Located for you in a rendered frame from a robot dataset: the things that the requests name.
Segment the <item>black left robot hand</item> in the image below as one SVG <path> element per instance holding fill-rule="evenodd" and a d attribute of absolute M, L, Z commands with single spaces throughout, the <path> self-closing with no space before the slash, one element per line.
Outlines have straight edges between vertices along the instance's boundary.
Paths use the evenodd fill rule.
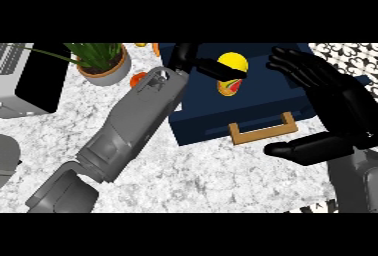
<path fill-rule="evenodd" d="M 172 71 L 184 71 L 190 73 L 191 68 L 196 68 L 196 71 L 214 78 L 221 80 L 227 74 L 231 72 L 230 68 L 218 63 L 214 59 L 197 58 L 199 43 L 177 43 L 172 48 L 168 68 Z"/>

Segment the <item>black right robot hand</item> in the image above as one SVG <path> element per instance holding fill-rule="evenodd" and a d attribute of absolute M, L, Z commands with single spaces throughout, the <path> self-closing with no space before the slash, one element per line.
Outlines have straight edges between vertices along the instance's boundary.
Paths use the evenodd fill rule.
<path fill-rule="evenodd" d="M 271 48 L 265 67 L 304 89 L 324 131 L 264 146 L 264 154 L 308 166 L 378 146 L 378 102 L 358 80 L 315 55 Z"/>

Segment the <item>navy blue drawer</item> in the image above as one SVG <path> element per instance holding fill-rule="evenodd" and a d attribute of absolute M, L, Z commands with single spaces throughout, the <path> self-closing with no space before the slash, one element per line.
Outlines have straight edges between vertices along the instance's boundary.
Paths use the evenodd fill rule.
<path fill-rule="evenodd" d="M 265 68 L 271 43 L 203 43 L 199 58 L 216 59 L 227 52 L 239 53 L 247 61 L 247 74 L 234 95 L 224 96 L 216 81 L 191 71 L 181 98 L 181 110 L 168 117 L 178 145 L 219 138 L 228 134 L 227 125 L 249 132 L 281 123 L 287 112 L 295 120 L 315 115 L 301 87 L 281 73 Z"/>

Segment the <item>orange fruit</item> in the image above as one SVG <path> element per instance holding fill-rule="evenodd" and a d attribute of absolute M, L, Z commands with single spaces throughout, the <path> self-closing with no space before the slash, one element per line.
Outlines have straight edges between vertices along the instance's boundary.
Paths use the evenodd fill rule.
<path fill-rule="evenodd" d="M 146 72 L 140 72 L 132 75 L 132 77 L 129 78 L 129 87 L 131 88 L 137 85 L 140 80 L 144 78 L 146 74 L 147 74 Z"/>

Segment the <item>green potted plant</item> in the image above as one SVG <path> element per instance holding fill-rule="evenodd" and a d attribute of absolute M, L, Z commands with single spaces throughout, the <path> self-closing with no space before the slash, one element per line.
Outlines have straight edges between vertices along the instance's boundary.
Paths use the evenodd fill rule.
<path fill-rule="evenodd" d="M 112 86 L 125 78 L 131 58 L 122 43 L 64 43 L 63 46 L 75 58 L 41 49 L 26 50 L 73 63 L 79 74 L 95 86 Z"/>

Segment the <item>grey and black appliance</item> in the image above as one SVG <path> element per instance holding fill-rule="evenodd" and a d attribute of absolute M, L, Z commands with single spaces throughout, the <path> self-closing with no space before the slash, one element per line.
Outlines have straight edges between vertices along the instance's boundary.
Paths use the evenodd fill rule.
<path fill-rule="evenodd" d="M 56 111 L 69 62 L 35 52 L 70 57 L 61 43 L 0 43 L 0 118 Z"/>

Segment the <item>grey rounded object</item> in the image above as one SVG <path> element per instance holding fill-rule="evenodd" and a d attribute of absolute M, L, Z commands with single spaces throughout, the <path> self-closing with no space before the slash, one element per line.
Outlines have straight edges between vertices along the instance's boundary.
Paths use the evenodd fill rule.
<path fill-rule="evenodd" d="M 16 140 L 0 135 L 0 188 L 7 183 L 20 163 L 20 148 Z"/>

